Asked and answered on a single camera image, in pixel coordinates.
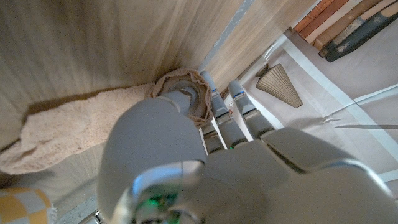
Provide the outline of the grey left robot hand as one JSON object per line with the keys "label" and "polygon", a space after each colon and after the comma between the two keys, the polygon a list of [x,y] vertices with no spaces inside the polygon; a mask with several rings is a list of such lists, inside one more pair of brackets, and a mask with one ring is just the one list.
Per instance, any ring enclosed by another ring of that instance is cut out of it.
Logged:
{"label": "grey left robot hand", "polygon": [[275,129],[229,86],[252,140],[208,72],[180,68],[113,126],[97,181],[108,223],[396,223],[366,165],[303,131]]}

